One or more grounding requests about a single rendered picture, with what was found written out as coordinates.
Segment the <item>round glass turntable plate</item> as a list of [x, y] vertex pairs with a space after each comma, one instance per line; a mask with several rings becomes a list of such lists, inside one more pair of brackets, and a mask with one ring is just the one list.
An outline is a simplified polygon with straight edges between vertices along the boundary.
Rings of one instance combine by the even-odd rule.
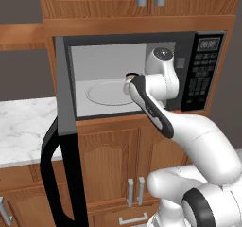
[[132, 103], [123, 90], [122, 81], [99, 82], [86, 91], [86, 97], [95, 104], [104, 106], [123, 106]]

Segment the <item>wooden upper cupboard door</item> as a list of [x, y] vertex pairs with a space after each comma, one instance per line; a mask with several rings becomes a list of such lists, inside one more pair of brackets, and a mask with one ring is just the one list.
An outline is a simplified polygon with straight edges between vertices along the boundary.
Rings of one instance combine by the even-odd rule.
[[44, 19], [146, 16], [136, 0], [40, 0]]
[[238, 0], [164, 0], [163, 6], [147, 1], [150, 16], [230, 15], [238, 5]]

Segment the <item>wooden lower cupboard door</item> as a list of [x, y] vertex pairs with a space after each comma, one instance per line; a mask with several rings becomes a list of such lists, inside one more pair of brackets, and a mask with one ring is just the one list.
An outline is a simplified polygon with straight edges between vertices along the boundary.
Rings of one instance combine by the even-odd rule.
[[187, 155], [174, 141], [162, 136], [154, 127], [138, 129], [136, 174], [147, 183], [150, 172], [160, 168], [184, 166]]
[[135, 175], [138, 130], [78, 136], [87, 203], [125, 199]]

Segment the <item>wooden counter drawer front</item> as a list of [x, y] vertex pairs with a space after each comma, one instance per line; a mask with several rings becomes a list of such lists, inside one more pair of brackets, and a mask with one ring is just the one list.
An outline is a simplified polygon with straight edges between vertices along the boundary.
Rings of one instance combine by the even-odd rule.
[[39, 164], [0, 168], [0, 191], [42, 183]]

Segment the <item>white cup of tea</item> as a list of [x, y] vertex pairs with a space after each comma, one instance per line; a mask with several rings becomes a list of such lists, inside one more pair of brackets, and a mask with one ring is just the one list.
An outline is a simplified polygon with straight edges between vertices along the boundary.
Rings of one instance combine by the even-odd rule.
[[123, 91], [124, 91], [125, 95], [128, 95], [129, 94], [129, 85], [130, 85], [130, 82], [136, 76], [139, 76], [139, 74], [137, 74], [137, 73], [127, 73], [126, 74], [126, 80], [125, 80], [125, 84], [124, 84], [124, 87], [123, 87]]

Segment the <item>grey black microwave door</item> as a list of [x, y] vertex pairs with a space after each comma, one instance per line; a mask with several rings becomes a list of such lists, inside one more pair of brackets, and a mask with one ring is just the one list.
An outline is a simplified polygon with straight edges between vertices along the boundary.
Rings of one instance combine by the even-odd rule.
[[89, 227], [79, 156], [76, 119], [64, 39], [55, 38], [58, 133], [66, 180], [74, 215], [74, 227]]

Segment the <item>wooden wall shelf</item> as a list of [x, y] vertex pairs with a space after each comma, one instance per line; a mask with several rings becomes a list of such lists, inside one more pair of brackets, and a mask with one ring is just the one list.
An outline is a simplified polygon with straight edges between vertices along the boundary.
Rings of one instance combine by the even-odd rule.
[[0, 24], [0, 51], [46, 49], [42, 24]]

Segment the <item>wooden counter cupboard door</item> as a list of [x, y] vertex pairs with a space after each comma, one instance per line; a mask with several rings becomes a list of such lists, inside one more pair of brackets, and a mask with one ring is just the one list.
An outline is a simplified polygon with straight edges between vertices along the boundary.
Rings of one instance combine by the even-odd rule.
[[4, 218], [0, 227], [56, 227], [48, 198], [42, 186], [0, 192], [4, 206], [13, 221], [7, 225]]

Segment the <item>black microwave oven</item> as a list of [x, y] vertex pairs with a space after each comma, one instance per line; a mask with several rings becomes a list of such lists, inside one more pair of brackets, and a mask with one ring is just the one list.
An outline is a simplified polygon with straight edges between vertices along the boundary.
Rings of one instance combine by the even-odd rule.
[[162, 48], [170, 50], [180, 87], [164, 101], [169, 111], [206, 108], [226, 32], [188, 31], [138, 34], [59, 36], [64, 39], [76, 120], [140, 114], [132, 102], [123, 106], [95, 104], [86, 91], [99, 82], [122, 81], [127, 73], [143, 75], [145, 64]]

